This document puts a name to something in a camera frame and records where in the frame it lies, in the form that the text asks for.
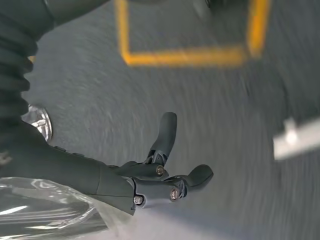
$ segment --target yellow painted line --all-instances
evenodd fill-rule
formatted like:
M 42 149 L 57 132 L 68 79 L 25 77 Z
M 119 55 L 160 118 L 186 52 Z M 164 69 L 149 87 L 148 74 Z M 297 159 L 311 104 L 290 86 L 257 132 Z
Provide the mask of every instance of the yellow painted line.
M 251 0 L 248 19 L 247 44 L 250 53 L 258 56 L 264 45 L 269 0 Z M 129 66 L 238 66 L 248 55 L 245 45 L 224 47 L 199 47 L 157 52 L 131 52 L 128 0 L 115 2 L 120 54 Z
M 35 56 L 29 56 L 29 59 L 33 64 L 35 61 Z
M 269 0 L 251 0 L 247 44 L 252 57 L 261 55 L 270 10 Z
M 129 54 L 129 18 L 128 3 L 127 0 L 115 1 L 118 47 L 121 55 L 125 60 Z
M 174 51 L 131 53 L 125 60 L 131 66 L 238 66 L 247 59 L 242 46 L 195 48 Z

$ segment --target transparent plastic cover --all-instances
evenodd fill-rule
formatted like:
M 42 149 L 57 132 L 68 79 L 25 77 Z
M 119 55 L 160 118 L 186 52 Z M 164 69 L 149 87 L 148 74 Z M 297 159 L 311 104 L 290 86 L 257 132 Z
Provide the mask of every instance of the transparent plastic cover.
M 66 239 L 128 225 L 131 215 L 44 179 L 0 179 L 0 240 Z

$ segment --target shiny metal fitting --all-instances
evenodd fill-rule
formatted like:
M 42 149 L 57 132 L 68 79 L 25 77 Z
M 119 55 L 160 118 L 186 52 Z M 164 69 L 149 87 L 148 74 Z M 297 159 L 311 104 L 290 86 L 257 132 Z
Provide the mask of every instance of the shiny metal fitting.
M 143 198 L 142 196 L 135 196 L 133 198 L 133 202 L 137 205 L 141 205 L 143 202 Z
M 171 201 L 177 201 L 179 198 L 180 195 L 180 191 L 179 189 L 177 189 L 177 187 L 174 187 L 171 189 L 171 193 L 170 193 L 170 199 Z
M 162 176 L 165 173 L 165 168 L 162 165 L 156 167 L 155 172 L 158 176 Z
M 30 104 L 29 105 L 29 112 L 22 116 L 22 120 L 37 128 L 47 143 L 52 138 L 51 121 L 48 112 L 43 107 Z

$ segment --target gray concrete floor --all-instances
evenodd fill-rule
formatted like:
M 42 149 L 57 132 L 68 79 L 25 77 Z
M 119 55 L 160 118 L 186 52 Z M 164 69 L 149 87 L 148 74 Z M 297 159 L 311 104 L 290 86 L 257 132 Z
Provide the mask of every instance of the gray concrete floor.
M 53 145 L 115 165 L 143 161 L 161 116 L 176 112 L 168 170 L 208 164 L 214 177 L 196 195 L 140 216 L 155 228 L 159 216 L 164 234 L 175 238 L 176 227 L 177 239 L 319 239 L 320 152 L 276 164 L 271 141 L 284 116 L 303 122 L 319 113 L 319 10 L 312 0 L 274 1 L 263 58 L 239 68 L 131 68 L 118 52 L 110 2 L 42 39 L 25 97 L 50 113 Z M 245 22 L 238 19 L 243 12 L 219 14 L 211 27 L 191 1 L 131 4 L 131 45 L 161 50 L 245 37 Z

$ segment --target robotic hand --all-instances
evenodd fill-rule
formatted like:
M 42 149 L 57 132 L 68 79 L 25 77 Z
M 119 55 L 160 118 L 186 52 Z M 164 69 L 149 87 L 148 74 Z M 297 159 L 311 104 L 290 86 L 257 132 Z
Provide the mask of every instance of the robotic hand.
M 21 97 L 29 83 L 23 76 L 33 65 L 28 59 L 36 41 L 50 30 L 97 8 L 108 0 L 0 0 L 0 178 L 45 179 L 69 186 L 133 215 L 175 202 L 205 187 L 213 176 L 207 165 L 189 175 L 169 177 L 165 170 L 176 138 L 177 116 L 165 113 L 158 139 L 144 162 L 106 164 L 48 145 L 35 127 L 21 120 L 28 103 Z

